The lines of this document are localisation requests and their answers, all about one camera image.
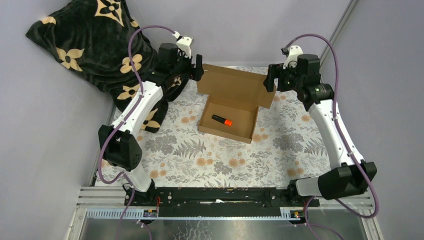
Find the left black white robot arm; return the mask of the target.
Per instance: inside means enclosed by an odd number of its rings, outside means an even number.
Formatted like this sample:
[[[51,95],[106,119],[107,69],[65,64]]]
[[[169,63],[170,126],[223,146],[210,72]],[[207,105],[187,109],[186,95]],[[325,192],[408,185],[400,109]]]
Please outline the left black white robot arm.
[[[143,151],[136,136],[154,114],[169,89],[175,87],[175,78],[199,81],[204,74],[202,55],[192,63],[191,42],[184,37],[177,43],[163,43],[157,55],[157,64],[141,78],[139,90],[123,113],[110,126],[102,125],[98,131],[100,157],[116,167],[127,178],[130,187],[137,191],[136,199],[144,206],[152,204],[155,192],[150,188],[152,179],[141,165]]]

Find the black orange-tipped marker pen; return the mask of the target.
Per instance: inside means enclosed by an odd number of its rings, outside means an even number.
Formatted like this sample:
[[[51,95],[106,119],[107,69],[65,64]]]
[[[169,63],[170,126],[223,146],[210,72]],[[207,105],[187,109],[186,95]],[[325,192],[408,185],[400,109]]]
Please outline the black orange-tipped marker pen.
[[[229,120],[229,119],[227,119],[227,118],[224,118],[224,117],[221,117],[221,116],[218,116],[218,115],[216,115],[216,114],[213,114],[213,115],[211,116],[211,118],[212,118],[213,120],[215,120],[215,121],[217,121],[217,122],[219,122],[219,123],[222,123],[222,124],[224,124],[224,125],[226,125],[226,126],[229,126],[229,127],[231,127],[231,126],[232,126],[232,124],[233,124],[233,122],[232,122],[231,120]]]

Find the brown cardboard box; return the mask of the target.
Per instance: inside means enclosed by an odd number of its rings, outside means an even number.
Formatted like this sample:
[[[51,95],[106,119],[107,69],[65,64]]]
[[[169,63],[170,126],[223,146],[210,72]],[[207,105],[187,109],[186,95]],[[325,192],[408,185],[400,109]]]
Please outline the brown cardboard box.
[[[260,108],[269,109],[276,89],[267,92],[266,75],[211,64],[203,65],[204,74],[196,83],[207,100],[198,130],[203,133],[251,143]],[[217,115],[232,121],[227,126],[212,119]]]

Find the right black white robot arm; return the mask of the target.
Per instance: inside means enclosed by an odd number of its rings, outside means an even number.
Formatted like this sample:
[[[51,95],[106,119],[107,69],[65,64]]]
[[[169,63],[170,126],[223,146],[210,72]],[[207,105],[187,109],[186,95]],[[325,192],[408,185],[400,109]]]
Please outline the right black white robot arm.
[[[307,197],[336,200],[361,195],[367,190],[377,200],[371,184],[377,167],[374,162],[365,161],[355,148],[340,115],[332,86],[321,82],[318,56],[301,54],[289,56],[285,63],[270,64],[263,85],[268,92],[296,92],[317,125],[329,157],[330,171],[318,177],[290,181],[287,201],[299,206]]]

